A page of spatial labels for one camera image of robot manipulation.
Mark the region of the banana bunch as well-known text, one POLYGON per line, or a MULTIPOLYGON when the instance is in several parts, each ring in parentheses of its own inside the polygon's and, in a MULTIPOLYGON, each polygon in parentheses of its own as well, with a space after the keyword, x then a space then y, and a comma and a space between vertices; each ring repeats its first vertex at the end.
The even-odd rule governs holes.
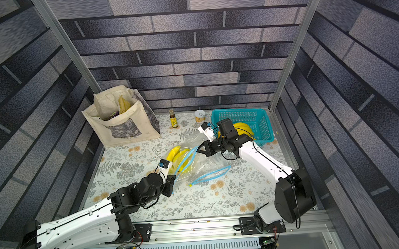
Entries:
POLYGON ((169 168, 168 174, 172 175, 175 173, 177 167, 180 165, 184 157, 189 153, 190 149, 182 148, 181 146, 176 146, 170 150, 166 160, 171 162, 171 167, 169 168))
POLYGON ((234 123, 233 126, 239 135, 245 134, 245 135, 249 136, 250 138, 254 138, 254 133, 253 133, 252 129, 246 123, 238 122, 238 123, 234 123))

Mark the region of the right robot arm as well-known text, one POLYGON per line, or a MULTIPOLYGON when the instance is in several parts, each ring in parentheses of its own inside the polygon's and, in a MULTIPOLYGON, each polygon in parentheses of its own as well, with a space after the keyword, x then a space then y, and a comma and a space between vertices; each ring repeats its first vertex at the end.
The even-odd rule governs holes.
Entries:
POLYGON ((239 134, 230 119, 217 124, 219 136, 216 137, 211 124, 204 122, 198 130, 205 134, 204 141, 197 152, 211 157, 217 153, 233 153, 259 170, 275 185, 274 201, 254 212, 253 221, 260 232, 271 228, 277 221, 301 225, 301 216, 317 205, 310 176, 304 168, 293 169, 271 157, 256 143, 256 137, 246 130, 239 134))

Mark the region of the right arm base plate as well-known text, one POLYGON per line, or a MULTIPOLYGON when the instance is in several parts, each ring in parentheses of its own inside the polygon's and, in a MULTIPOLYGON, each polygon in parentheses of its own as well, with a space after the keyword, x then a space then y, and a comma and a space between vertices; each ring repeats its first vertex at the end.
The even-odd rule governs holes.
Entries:
POLYGON ((276 221, 267 227, 263 227, 263 230, 257 227, 254 217, 240 217, 238 222, 238 227, 240 228, 240 233, 242 236, 284 233, 287 231, 283 221, 276 221))

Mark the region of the clear zip-top bag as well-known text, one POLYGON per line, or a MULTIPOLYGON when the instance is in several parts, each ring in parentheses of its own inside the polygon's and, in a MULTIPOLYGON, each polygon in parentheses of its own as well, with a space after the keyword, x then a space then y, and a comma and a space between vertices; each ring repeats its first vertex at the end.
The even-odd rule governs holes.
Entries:
POLYGON ((193 174, 188 180, 189 187, 194 185, 209 182, 224 176, 230 169, 231 164, 224 159, 212 159, 200 161, 195 165, 193 174))
POLYGON ((190 137, 186 141, 184 141, 181 144, 171 146, 171 148, 163 155, 162 159, 166 159, 168 156, 168 153, 170 152, 171 149, 173 149, 176 146, 181 146, 182 148, 188 148, 190 149, 189 153, 184 157, 180 165, 177 167, 176 171, 174 174, 176 176, 176 181, 184 181, 187 185, 189 184, 188 180, 190 179, 190 176, 193 174, 195 165, 200 162, 200 161, 205 161, 205 160, 212 160, 212 159, 221 159, 221 156, 215 155, 211 157, 207 157, 205 154, 199 153, 198 152, 198 147, 207 140, 207 137, 200 133, 199 135, 195 137, 190 137))

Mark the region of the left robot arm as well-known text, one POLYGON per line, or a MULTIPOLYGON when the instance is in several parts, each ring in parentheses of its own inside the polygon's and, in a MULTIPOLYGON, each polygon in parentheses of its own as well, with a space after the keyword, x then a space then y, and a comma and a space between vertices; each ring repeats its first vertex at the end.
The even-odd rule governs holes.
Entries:
POLYGON ((161 195, 170 197, 175 177, 151 173, 65 218, 43 224, 31 221, 25 226, 21 249, 84 249, 102 243, 126 243, 135 234, 130 215, 152 207, 161 195))

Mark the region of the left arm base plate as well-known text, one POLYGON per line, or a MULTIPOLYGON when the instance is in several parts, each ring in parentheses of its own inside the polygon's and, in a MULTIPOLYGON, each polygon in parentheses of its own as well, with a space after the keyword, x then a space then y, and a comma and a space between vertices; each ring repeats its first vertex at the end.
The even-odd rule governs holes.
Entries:
POLYGON ((115 240, 111 242, 106 242, 105 244, 149 242, 152 232, 152 227, 153 227, 152 224, 147 223, 147 224, 136 224, 130 227, 122 228, 118 230, 119 235, 115 240))

